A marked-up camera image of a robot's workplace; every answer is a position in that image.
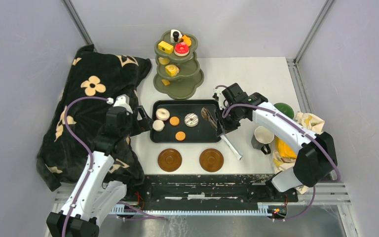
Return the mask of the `white glazed donut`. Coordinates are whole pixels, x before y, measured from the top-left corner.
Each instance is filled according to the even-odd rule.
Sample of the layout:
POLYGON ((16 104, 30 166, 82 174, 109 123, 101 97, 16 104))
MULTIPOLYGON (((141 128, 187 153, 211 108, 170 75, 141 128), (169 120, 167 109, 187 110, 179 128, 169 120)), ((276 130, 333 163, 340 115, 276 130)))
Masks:
POLYGON ((155 116, 158 120, 167 121, 170 118, 170 112, 165 108, 159 108, 156 110, 155 116))
POLYGON ((188 127, 195 127, 198 125, 199 118, 195 113, 189 113, 184 118, 184 123, 188 127))

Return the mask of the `steel tongs white handle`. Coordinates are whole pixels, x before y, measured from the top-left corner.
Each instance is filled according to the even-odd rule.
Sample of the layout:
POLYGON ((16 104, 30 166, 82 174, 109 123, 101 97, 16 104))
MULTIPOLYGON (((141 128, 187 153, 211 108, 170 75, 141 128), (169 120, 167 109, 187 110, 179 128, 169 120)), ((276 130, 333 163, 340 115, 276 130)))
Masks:
POLYGON ((214 130, 216 131, 216 134, 218 137, 221 138, 221 140, 223 140, 226 145, 229 147, 229 149, 232 151, 232 153, 234 154, 234 156, 238 159, 238 160, 241 160, 242 157, 243 157, 243 153, 238 150, 234 145, 233 143, 228 139, 228 137, 223 133, 221 132, 220 134, 218 133, 219 132, 219 128, 221 128, 218 124, 217 124, 217 121, 213 118, 212 114, 210 113, 210 111, 203 107, 201 109, 201 115, 203 117, 203 119, 205 119, 206 121, 208 121, 210 123, 210 125, 214 128, 214 130))

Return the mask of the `rectangular tan cracker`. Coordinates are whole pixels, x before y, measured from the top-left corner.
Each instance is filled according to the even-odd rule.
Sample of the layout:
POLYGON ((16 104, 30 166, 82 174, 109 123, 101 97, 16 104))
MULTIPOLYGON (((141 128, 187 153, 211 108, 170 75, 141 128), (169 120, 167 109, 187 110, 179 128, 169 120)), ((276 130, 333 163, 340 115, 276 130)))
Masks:
POLYGON ((170 81, 169 81, 169 80, 162 79, 161 81, 162 81, 162 83, 163 83, 165 86, 170 85, 170 81))

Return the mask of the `grey mug white inside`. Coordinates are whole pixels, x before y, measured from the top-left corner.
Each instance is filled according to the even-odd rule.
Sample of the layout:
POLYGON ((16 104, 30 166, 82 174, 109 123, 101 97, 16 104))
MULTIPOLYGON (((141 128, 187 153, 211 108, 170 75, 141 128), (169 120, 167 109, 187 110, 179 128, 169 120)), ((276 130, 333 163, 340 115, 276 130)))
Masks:
POLYGON ((265 155, 271 153, 270 143, 274 140, 274 134, 264 126, 258 126, 251 139, 254 149, 262 151, 265 155))

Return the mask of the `yellow swirl roll cake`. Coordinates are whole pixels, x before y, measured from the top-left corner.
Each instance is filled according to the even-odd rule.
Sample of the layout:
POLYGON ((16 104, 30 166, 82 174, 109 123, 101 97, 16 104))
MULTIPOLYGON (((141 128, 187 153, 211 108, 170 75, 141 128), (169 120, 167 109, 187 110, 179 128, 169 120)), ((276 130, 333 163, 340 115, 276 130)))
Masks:
POLYGON ((165 66, 165 72, 169 77, 175 77, 180 72, 180 68, 174 64, 168 64, 165 66))

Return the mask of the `yellow cream cupcake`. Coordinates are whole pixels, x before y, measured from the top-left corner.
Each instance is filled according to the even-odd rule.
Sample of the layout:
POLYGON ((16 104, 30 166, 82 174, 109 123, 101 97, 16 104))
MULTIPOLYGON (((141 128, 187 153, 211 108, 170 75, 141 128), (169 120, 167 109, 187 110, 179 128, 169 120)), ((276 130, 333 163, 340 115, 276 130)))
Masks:
POLYGON ((170 63, 170 59, 163 57, 158 57, 158 61, 161 65, 168 65, 170 63))

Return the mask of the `red glazed donut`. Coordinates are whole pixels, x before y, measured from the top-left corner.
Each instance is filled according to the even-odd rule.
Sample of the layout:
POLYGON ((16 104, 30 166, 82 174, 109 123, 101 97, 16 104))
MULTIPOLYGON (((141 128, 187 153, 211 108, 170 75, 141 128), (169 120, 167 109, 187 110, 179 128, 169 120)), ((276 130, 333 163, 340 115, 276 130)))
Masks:
POLYGON ((190 52, 190 47, 185 42, 180 42, 175 45, 174 53, 179 57, 187 56, 190 52))

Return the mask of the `orange fish-shaped pastry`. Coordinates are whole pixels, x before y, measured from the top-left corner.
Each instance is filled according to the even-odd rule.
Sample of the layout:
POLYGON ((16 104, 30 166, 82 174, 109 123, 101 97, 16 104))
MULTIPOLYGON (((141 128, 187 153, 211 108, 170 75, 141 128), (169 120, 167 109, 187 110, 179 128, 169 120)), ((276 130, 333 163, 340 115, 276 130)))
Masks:
POLYGON ((181 42, 184 42, 188 47, 190 47, 192 44, 191 38, 188 37, 187 35, 183 35, 181 37, 181 42))

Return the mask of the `yellow layered cake slice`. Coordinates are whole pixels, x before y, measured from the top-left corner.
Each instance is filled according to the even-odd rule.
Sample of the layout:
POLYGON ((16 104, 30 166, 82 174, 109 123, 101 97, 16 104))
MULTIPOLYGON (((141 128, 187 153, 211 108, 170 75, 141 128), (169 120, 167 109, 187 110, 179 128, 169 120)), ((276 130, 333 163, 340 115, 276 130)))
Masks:
POLYGON ((171 54, 174 52, 174 46, 165 41, 161 41, 158 43, 158 49, 166 54, 171 54))

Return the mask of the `white cake block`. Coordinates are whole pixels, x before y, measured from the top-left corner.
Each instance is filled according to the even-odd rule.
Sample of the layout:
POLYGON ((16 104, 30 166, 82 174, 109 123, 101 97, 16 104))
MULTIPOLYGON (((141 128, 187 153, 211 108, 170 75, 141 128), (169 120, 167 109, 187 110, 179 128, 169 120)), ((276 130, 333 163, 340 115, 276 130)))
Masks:
POLYGON ((170 31, 170 41, 171 43, 179 43, 182 38, 182 33, 179 30, 172 29, 170 31))

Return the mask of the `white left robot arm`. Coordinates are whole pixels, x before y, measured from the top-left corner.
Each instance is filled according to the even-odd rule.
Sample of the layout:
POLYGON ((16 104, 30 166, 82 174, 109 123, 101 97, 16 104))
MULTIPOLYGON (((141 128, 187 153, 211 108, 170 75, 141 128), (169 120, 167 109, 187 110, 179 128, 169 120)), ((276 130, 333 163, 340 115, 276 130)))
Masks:
POLYGON ((96 237, 100 225, 121 199, 131 200, 136 193, 132 184, 110 181, 99 196, 98 189, 115 159, 112 153, 127 137, 139 135, 152 128, 153 120, 142 106, 137 110, 141 119, 134 114, 125 94, 116 99, 105 98, 111 107, 106 113, 105 123, 99 129, 91 145, 86 145, 65 124, 68 132, 86 149, 87 162, 70 197, 58 213, 49 213, 46 223, 54 237, 96 237))

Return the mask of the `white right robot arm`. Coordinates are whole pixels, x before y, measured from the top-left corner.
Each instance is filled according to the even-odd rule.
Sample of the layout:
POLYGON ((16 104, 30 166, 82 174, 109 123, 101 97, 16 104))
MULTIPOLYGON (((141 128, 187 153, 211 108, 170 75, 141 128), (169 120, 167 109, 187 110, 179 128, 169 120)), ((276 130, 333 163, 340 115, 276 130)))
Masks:
POLYGON ((295 123, 274 107, 266 97, 255 92, 248 95, 234 83, 214 88, 214 99, 219 103, 215 111, 217 135, 230 133, 240 126, 240 120, 248 119, 265 127, 283 140, 297 155, 293 167, 275 174, 266 186, 265 195, 271 201, 279 201, 285 191, 301 185, 312 188, 334 171, 337 178, 337 156, 333 137, 318 134, 295 123))

